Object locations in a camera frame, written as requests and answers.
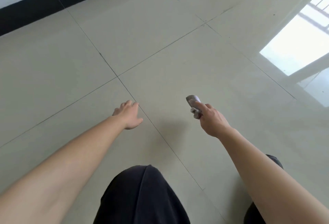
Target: dark trousers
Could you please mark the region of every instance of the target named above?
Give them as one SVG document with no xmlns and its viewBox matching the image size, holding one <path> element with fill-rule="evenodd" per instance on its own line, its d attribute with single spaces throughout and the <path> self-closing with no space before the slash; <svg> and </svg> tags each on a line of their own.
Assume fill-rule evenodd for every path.
<svg viewBox="0 0 329 224">
<path fill-rule="evenodd" d="M 268 157 L 280 163 L 276 157 Z M 190 221 L 159 170 L 139 165 L 122 171 L 105 190 L 94 224 L 105 223 L 189 224 Z M 265 223 L 254 203 L 247 210 L 244 223 Z"/>
</svg>

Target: glossy floor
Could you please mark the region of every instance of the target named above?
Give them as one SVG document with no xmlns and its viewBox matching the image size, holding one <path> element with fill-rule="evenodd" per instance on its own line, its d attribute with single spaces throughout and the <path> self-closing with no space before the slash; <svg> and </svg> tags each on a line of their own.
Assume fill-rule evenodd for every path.
<svg viewBox="0 0 329 224">
<path fill-rule="evenodd" d="M 192 223 L 251 199 L 196 94 L 329 207 L 329 0 L 86 0 L 0 37 L 0 190 L 128 99 L 124 131 L 64 223 L 92 223 L 120 171 L 152 164 Z"/>
</svg>

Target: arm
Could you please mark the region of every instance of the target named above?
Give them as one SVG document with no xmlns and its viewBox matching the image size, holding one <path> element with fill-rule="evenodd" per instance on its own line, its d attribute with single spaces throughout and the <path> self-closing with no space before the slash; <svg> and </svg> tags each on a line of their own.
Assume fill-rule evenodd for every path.
<svg viewBox="0 0 329 224">
<path fill-rule="evenodd" d="M 252 145 L 211 105 L 201 104 L 201 127 L 230 155 L 266 223 L 329 223 L 329 210 Z"/>
<path fill-rule="evenodd" d="M 143 121 L 137 112 L 138 103 L 122 103 L 15 182 L 0 197 L 0 223 L 60 223 L 117 136 Z"/>
</svg>

